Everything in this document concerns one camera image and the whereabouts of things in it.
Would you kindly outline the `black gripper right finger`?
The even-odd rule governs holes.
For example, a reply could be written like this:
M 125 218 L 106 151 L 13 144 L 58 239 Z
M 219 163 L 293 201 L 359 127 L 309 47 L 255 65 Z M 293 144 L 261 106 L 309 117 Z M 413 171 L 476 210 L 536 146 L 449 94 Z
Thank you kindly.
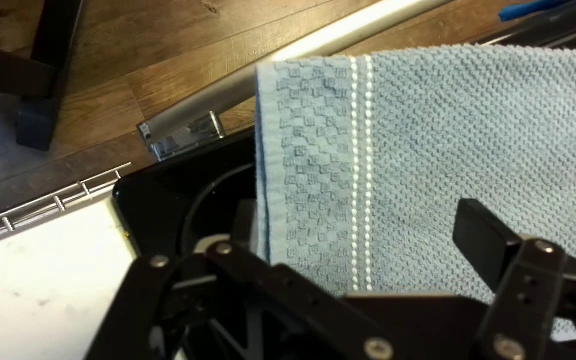
M 576 257 L 522 237 L 475 198 L 458 201 L 453 239 L 494 291 L 475 338 L 480 360 L 576 360 Z

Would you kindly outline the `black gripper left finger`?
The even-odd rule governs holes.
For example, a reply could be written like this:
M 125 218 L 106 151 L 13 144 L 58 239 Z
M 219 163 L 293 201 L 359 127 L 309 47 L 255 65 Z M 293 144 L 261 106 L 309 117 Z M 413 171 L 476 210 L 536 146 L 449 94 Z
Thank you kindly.
M 86 360 L 395 360 L 395 336 L 289 265 L 231 239 L 140 256 Z

